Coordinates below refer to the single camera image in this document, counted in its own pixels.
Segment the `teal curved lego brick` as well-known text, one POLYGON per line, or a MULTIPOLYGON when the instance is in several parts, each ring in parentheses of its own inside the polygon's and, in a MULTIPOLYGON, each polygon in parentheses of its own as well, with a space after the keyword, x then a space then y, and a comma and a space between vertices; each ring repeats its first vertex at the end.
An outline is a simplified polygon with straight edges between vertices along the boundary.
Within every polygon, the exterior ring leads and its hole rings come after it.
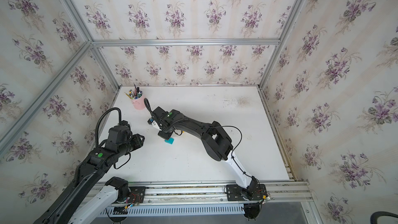
POLYGON ((174 139, 169 138, 168 140, 165 140, 165 142, 172 145, 174 143, 174 139))

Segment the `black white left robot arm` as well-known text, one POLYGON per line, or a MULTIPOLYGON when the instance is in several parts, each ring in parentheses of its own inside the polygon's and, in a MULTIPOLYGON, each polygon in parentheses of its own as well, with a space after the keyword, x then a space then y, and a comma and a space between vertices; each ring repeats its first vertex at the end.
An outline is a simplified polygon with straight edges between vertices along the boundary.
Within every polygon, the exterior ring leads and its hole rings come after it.
POLYGON ((119 161, 119 158, 143 147, 145 137, 133 134, 130 126, 110 128, 108 138, 89 152, 78 165, 74 179, 34 223, 66 224, 96 183, 119 161))

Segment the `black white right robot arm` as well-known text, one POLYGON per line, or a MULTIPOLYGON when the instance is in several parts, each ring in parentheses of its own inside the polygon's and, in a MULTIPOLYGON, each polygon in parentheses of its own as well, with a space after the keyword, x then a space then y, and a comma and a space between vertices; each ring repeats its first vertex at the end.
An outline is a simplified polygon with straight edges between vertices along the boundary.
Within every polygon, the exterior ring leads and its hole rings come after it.
POLYGON ((169 140, 176 130, 188 133, 201 140, 206 153, 215 161, 227 163, 237 176, 236 184, 244 199, 252 199, 259 188, 259 181, 249 174, 237 158, 231 137, 225 126, 214 121, 200 122, 189 118, 177 110, 167 112, 160 107, 152 110, 147 107, 151 118, 148 123, 158 127, 158 136, 169 140))

